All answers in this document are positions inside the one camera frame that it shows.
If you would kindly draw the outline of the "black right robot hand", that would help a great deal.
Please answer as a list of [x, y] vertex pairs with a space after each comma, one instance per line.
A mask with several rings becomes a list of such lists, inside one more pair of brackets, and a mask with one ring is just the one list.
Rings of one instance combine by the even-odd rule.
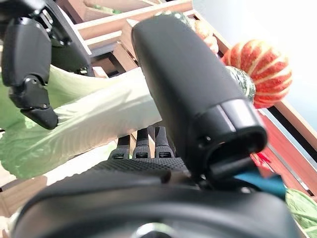
[[284, 196], [250, 158], [267, 145], [253, 105], [185, 24], [156, 16], [132, 29], [150, 94], [189, 175], [104, 163], [36, 194], [14, 238], [297, 238]]

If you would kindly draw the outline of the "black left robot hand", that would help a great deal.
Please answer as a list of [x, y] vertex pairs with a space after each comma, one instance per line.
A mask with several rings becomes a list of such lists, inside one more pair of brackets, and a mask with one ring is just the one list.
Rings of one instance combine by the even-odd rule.
[[2, 0], [0, 39], [2, 79], [21, 113], [52, 130], [57, 115], [45, 86], [50, 66], [93, 76], [90, 57], [54, 0]]

